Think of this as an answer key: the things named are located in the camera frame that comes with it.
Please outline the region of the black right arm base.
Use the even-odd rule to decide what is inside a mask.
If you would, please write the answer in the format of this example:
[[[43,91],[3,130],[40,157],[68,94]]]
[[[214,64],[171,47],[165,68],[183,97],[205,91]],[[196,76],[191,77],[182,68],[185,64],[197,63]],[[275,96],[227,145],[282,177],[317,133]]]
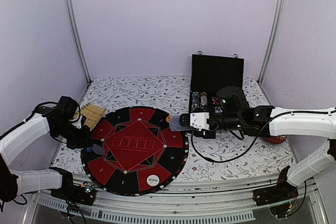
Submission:
[[[299,195],[297,187],[275,185],[253,191],[253,200],[257,206],[263,206],[289,200]]]

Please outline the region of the white dealer button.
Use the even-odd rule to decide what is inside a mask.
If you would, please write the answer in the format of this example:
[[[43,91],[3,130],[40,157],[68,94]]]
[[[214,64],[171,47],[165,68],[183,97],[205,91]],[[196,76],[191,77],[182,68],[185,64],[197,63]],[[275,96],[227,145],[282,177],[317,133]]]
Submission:
[[[158,175],[154,175],[154,174],[149,175],[146,178],[146,183],[151,187],[155,187],[160,183],[160,178]]]

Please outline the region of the blue checkered card deck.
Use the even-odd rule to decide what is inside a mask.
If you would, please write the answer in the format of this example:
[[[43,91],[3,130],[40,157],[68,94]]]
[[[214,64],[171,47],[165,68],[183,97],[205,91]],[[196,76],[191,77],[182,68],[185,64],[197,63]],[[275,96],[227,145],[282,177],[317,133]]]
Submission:
[[[176,116],[176,115],[172,115],[170,117],[169,125],[170,125],[171,131],[173,132],[189,131],[192,129],[189,126],[182,126],[180,124],[180,116]]]

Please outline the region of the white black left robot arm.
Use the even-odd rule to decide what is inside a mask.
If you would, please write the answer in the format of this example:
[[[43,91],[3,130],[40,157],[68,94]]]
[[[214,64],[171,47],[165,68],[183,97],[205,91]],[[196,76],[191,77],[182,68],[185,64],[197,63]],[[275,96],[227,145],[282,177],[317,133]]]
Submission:
[[[78,102],[62,96],[58,102],[38,104],[31,114],[1,135],[1,201],[11,202],[17,196],[50,190],[53,197],[70,203],[92,205],[95,191],[75,185],[73,175],[64,169],[16,171],[9,166],[27,147],[44,135],[54,140],[62,137],[69,149],[91,148],[90,129],[85,125]]]

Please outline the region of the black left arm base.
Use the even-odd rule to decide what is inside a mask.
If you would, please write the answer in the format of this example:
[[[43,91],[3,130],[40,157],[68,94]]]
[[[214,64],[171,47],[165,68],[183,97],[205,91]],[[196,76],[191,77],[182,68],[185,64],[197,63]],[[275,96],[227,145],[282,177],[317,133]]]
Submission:
[[[59,189],[52,189],[50,193],[55,198],[86,206],[93,206],[96,194],[95,185],[88,182],[83,182],[80,185],[68,184]]]

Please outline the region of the single blue playing card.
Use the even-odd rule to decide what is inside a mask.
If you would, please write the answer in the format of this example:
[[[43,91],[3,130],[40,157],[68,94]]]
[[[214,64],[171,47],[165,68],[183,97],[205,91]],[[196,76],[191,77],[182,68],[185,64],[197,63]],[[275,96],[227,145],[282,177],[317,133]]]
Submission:
[[[104,149],[102,146],[93,144],[92,151],[96,153],[97,155],[105,156]]]

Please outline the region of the blue small blind button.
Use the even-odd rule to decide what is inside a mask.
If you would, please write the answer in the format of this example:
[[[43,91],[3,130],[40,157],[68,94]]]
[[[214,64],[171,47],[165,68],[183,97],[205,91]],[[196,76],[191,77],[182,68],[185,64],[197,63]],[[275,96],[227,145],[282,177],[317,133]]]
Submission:
[[[88,148],[86,148],[86,151],[87,151],[88,153],[91,153],[93,150],[92,150],[92,148],[88,147]]]

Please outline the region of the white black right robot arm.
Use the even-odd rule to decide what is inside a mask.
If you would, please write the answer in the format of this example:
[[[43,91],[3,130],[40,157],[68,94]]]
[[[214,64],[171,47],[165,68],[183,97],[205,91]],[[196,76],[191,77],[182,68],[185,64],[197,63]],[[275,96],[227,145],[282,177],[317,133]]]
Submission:
[[[316,151],[281,171],[278,185],[271,190],[276,201],[284,200],[292,187],[335,164],[335,108],[298,110],[271,105],[252,108],[242,88],[234,86],[220,89],[216,96],[221,112],[204,108],[190,116],[190,124],[199,131],[241,131],[255,138],[282,135],[325,138]]]

